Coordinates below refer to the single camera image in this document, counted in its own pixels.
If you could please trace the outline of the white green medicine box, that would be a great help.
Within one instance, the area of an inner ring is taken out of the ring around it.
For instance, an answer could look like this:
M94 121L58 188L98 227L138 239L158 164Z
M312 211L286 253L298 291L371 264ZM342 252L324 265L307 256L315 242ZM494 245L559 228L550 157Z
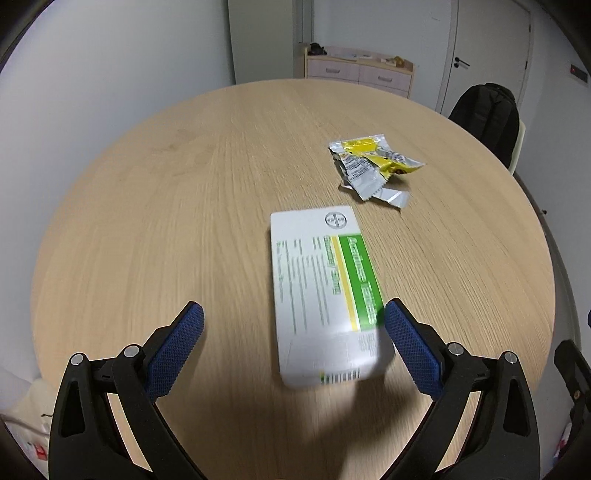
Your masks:
M353 208L273 213L270 251L283 384L310 388L385 374L394 344Z

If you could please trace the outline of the white plastic bag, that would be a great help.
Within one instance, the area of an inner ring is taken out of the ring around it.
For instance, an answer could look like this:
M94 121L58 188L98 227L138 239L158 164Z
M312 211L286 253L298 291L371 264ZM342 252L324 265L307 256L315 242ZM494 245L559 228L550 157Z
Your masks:
M45 479L56 395L42 378L28 382L1 368L1 420L26 460Z

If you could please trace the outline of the white chair wooden legs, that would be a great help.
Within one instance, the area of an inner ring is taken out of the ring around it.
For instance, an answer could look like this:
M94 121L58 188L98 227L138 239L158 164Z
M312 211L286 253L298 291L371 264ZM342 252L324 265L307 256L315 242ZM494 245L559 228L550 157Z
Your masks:
M526 125L523 121L520 121L516 143L515 143L515 146L514 146L514 149L512 152L511 162L508 167L508 170L512 175L515 174L517 164L519 162L520 154L521 154L523 143L524 143L525 133L526 133Z

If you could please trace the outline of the round wooden table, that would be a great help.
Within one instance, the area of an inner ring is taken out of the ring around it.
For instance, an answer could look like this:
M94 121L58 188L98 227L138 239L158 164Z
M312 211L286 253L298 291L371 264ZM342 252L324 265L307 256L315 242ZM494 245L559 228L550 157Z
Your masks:
M393 298L536 387L554 280L536 214L472 136L338 81L217 90L82 174L39 251L42 377L117 355L189 301L204 334L158 408L211 479L377 479L431 400L377 330Z

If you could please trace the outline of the black backpack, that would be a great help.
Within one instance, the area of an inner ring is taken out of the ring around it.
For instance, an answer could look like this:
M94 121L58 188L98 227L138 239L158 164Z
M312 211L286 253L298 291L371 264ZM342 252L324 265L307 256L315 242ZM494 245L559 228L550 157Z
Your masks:
M513 93L496 83L471 86L453 107L449 119L510 167L520 128Z

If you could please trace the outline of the yellow silver snack wrapper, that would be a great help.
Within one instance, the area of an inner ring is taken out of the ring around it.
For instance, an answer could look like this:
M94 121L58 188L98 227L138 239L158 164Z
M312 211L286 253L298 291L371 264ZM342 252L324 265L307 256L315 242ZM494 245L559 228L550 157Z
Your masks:
M329 152L341 177L342 188L351 190L363 202L378 200L403 209L410 200L407 187L399 187L401 177L426 166L394 151L384 134L329 143Z

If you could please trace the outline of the white door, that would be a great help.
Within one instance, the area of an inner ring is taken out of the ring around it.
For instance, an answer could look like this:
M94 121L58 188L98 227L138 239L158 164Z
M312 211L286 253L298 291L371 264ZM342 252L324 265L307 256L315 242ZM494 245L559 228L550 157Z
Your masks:
M441 114L472 86L495 83L520 100L531 47L531 13L517 1L459 1Z

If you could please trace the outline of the tall grey cabinet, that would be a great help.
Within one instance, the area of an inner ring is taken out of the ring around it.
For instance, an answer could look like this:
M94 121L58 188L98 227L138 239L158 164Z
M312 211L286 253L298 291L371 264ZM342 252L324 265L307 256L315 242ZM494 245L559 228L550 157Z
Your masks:
M313 2L229 0L228 22L236 83L304 77Z

